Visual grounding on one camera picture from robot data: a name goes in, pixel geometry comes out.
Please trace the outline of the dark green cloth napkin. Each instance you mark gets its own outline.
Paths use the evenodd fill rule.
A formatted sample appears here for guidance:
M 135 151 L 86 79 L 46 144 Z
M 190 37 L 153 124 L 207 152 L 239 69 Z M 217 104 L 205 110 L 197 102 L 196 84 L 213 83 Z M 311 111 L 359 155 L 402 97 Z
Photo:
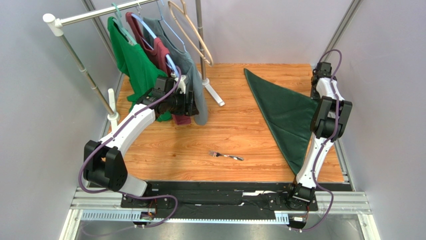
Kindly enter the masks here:
M 243 70 L 260 112 L 291 171 L 302 169 L 312 132 L 311 120 L 318 106 L 310 97 Z

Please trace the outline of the silver metal fork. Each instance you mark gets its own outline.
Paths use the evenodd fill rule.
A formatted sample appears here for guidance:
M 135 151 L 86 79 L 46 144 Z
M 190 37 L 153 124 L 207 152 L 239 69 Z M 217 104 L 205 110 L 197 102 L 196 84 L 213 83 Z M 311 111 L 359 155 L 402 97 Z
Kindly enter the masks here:
M 234 159 L 234 160 L 237 160 L 237 161 L 244 161 L 243 157 L 239 157 L 239 156 L 235 156 L 235 155 L 229 155 L 229 154 L 222 154 L 222 153 L 219 153 L 217 151 L 212 151 L 212 150 L 210 150 L 208 152 L 208 154 L 210 156 L 216 157 L 216 158 L 217 157 L 225 157 L 225 158 L 231 158 L 231 159 Z

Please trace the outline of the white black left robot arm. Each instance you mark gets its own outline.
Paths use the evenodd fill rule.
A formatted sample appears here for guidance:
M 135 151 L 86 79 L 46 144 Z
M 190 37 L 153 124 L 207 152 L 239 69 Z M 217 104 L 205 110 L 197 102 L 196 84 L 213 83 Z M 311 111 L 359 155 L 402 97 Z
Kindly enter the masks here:
M 130 113 L 115 129 L 98 141 L 86 143 L 78 180 L 100 186 L 101 192 L 113 191 L 142 197 L 148 183 L 128 172 L 124 156 L 143 130 L 161 115 L 197 115 L 199 111 L 194 94 L 187 75 L 159 76 L 154 87 L 137 99 Z

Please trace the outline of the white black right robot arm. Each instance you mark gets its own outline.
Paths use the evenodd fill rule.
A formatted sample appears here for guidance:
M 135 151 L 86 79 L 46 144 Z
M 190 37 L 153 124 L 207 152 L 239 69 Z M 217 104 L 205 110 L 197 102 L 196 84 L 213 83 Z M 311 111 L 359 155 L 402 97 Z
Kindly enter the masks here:
M 296 210 L 313 202 L 322 165 L 330 148 L 344 134 L 353 108 L 353 103 L 340 94 L 329 62 L 317 63 L 311 85 L 311 97 L 318 106 L 310 124 L 310 147 L 287 197 L 288 207 Z

